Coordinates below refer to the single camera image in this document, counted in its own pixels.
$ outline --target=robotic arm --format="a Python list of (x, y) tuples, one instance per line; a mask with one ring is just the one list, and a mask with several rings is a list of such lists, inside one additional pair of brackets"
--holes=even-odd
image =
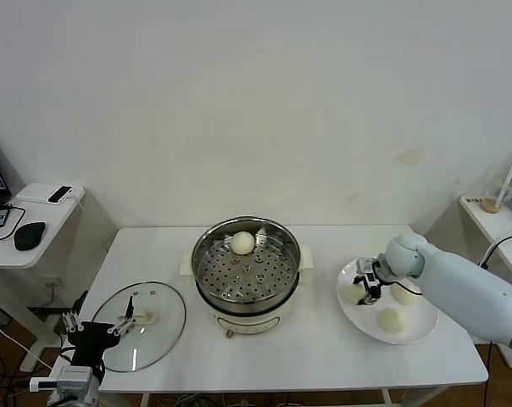
[(467, 331), (512, 348), (512, 284), (414, 233), (392, 239), (372, 263), (384, 285), (409, 278)]
[(133, 329), (136, 325), (133, 314), (132, 297), (124, 319), (116, 326), (101, 322), (81, 323), (76, 312), (65, 313), (64, 325), (75, 351), (71, 364), (64, 366), (58, 377), (32, 377), (30, 391), (53, 390), (47, 401), (48, 407), (95, 407), (97, 390), (105, 375), (103, 353), (118, 345)]

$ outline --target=white shelf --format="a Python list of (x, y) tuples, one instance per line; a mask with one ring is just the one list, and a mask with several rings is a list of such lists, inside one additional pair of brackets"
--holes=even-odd
[[(460, 202), (490, 242), (512, 231), (512, 209), (504, 206), (497, 214), (489, 214), (480, 207), (480, 199), (477, 197), (463, 196)], [(500, 244), (497, 253), (512, 271), (512, 239)]]
[[(13, 206), (26, 209), (25, 217), (19, 226), (31, 222), (45, 222), (45, 231), (39, 245), (32, 250), (17, 250), (13, 236), (0, 241), (0, 269), (27, 269), (35, 265), (84, 194), (83, 187), (73, 187), (73, 197), (67, 198), (59, 205), (20, 201), (16, 198), (10, 201)], [(10, 231), (14, 227), (20, 216), (19, 212), (15, 209), (9, 214), (8, 222), (0, 229), (0, 236), (3, 231)]]

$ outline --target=white wall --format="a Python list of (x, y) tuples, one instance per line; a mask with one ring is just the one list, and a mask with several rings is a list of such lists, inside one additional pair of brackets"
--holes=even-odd
[(512, 1), (0, 1), (0, 148), (117, 226), (410, 223), (512, 152)]

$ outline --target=white plate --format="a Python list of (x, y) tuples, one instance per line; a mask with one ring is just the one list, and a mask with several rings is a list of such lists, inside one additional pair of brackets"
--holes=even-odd
[[(356, 261), (345, 265), (337, 278), (337, 298), (349, 320), (367, 335), (387, 343), (416, 343), (429, 337), (439, 321), (439, 311), (425, 298), (419, 298), (412, 305), (402, 305), (393, 298), (390, 287), (382, 287), (382, 297), (373, 305), (353, 305), (342, 298), (344, 288), (352, 284), (356, 276)], [(407, 328), (403, 332), (389, 333), (378, 324), (379, 313), (388, 307), (397, 308), (405, 315)]]

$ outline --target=wooden floor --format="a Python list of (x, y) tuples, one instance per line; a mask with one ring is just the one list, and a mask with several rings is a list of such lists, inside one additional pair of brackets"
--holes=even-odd
[[(10, 322), (5, 326), (4, 331), (30, 347), (33, 337), (24, 328), (16, 322)], [(486, 361), (488, 346), (478, 348), (481, 357)], [(19, 382), (20, 386), (24, 386), (24, 381), (28, 381), (28, 377), (18, 370), (19, 363), (23, 356), (23, 351), (7, 338), (0, 335), (0, 356), (5, 363), (5, 375), (17, 376), (11, 384)], [(56, 352), (48, 350), (43, 356), (50, 365), (54, 362)], [(38, 366), (39, 370), (33, 376), (47, 376), (48, 369)], [(512, 407), (512, 369), (507, 368), (497, 348), (494, 347), (491, 358), (491, 376), (488, 388), (487, 406), (491, 407)], [(3, 373), (3, 366), (0, 361), (0, 373)], [(8, 392), (8, 378), (0, 376), (0, 407), (2, 406), (19, 406), (19, 407), (44, 407), (47, 402), (47, 393), (21, 393), (17, 396), (10, 397), (8, 404), (4, 403), (4, 398)], [(27, 387), (20, 387), (13, 390), (13, 393), (24, 392)], [(404, 394), (404, 389), (396, 389), (391, 391), (392, 400), (398, 402)], [(334, 405), (334, 404), (375, 404), (382, 403), (380, 391), (364, 391), (364, 392), (330, 392), (330, 393), (232, 393), (225, 394), (222, 399), (221, 394), (204, 395), (213, 400), (217, 405), (215, 407), (240, 404), (242, 400), (246, 400), (249, 404), (258, 407), (271, 407), (280, 403), (303, 404), (303, 405)], [(453, 387), (437, 396), (430, 402), (424, 404), (426, 407), (483, 407), (484, 385)], [(123, 398), (128, 400), (132, 405), (139, 406), (141, 394), (123, 394)], [(152, 406), (173, 407), (177, 400), (175, 394), (153, 395), (151, 397)], [(214, 404), (203, 398), (198, 400), (199, 407), (213, 407)], [(197, 407), (196, 403), (186, 401), (182, 407)]]

